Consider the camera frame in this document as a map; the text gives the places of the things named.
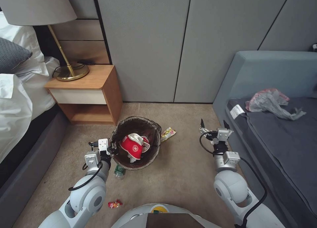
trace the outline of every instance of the lamp shade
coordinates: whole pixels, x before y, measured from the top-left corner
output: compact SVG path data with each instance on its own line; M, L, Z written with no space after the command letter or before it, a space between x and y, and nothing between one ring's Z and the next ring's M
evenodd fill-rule
M77 18L69 0L0 0L9 24L49 25Z

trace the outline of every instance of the red wrapper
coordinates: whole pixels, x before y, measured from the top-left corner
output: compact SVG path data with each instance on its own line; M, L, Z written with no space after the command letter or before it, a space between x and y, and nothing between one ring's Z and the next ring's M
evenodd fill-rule
M115 202L108 202L108 207L112 208L118 208L122 205L122 202L120 202L119 199L117 199Z

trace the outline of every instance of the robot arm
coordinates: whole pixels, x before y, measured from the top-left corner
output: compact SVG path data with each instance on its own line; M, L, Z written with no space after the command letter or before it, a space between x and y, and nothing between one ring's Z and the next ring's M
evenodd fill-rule
M82 228L86 226L90 217L100 210L106 197L105 182L111 165L111 157L108 155L111 147L108 145L108 139L99 141L103 143L100 149L105 154L100 156L99 150L93 150L85 155L86 175L74 187L69 188L70 196L59 210L50 214L41 223L39 228Z
M262 203L266 198L266 190L264 196L259 201L251 189L248 188L245 179L236 172L237 169L235 165L244 159L240 158L237 152L228 151L228 138L233 131L225 121L224 124L226 128L209 131L204 127L204 123L201 120L199 128L199 131L202 133L200 143L201 138L205 136L214 147L213 152L208 152L214 155L216 171L218 172L214 182L215 191L233 214L236 227L283 228L284 226L280 220ZM257 175L256 177L264 187L260 178Z

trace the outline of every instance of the gray plastic bag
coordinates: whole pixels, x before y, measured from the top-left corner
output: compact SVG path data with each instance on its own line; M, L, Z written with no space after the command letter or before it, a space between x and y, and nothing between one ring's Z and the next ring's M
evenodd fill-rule
M275 88L269 88L257 92L250 101L245 102L246 110L250 112L270 111L281 119L297 120L306 113L294 108L295 113L290 114L281 105L288 105L290 99Z

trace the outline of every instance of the black cable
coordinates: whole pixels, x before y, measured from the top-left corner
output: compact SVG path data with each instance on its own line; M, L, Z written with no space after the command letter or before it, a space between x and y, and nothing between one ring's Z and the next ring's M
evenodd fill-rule
M247 211L247 213L244 215L244 218L243 218L243 222L242 222L242 225L241 227L243 228L246 228L247 226L247 217L248 215L250 215L251 212L253 212L261 203L263 203L263 201L265 200L266 196L267 196L267 189L264 185L264 183L262 182L262 180L260 179L260 177L257 175L257 173L255 172L255 170L252 168L252 166L249 164L248 161L246 161L244 158L240 157L241 160L243 160L249 167L250 169L252 170L252 172L254 173L255 177L257 177L258 181L260 182L261 186L263 187L264 189L264 195L263 197L250 209Z
M100 161L100 167L99 167L99 169L97 170L97 172L90 178L90 179L88 179L86 182L84 182L83 184L81 184L81 185L79 185L79 186L77 186L77 187L70 187L68 190L69 191L74 191L74 190L77 190L77 189L79 189L79 188L82 188L82 187L84 187L86 184L88 184L91 180L93 180L94 179L94 177L96 177L96 175L99 173L99 171L101 170L101 168L102 168L102 161Z
M52 74L52 78L54 78L54 73L56 72L56 70L57 70L58 68L60 68L60 66L58 66L58 67L55 68L55 70L54 70L54 72L53 72L53 74Z
M73 68L78 68L78 67L80 67L79 69L81 69L81 68L83 68L84 66L85 66L85 64L81 64L81 65L78 65L78 66L73 66ZM56 71L58 68L61 68L61 66L58 66L58 67L55 68L55 70L53 71L53 74L52 74L52 78L54 78L54 73L55 73L55 72L58 72L58 71Z
M87 166L87 164L85 163L84 165L83 165L83 167L82 167L82 170L85 170L85 169L87 169L88 168L88 166Z
M200 143L201 147L203 147L203 148L205 149L205 151L207 151L207 152L210 153L210 154L213 154L213 155L224 155L223 153L215 153L215 152L212 152L212 151L208 150L208 149L202 144L202 142L201 142L202 137L203 137L204 135L206 135L206 134L209 134L209 133L211 133L211 132L204 132L204 133L199 137L199 143Z

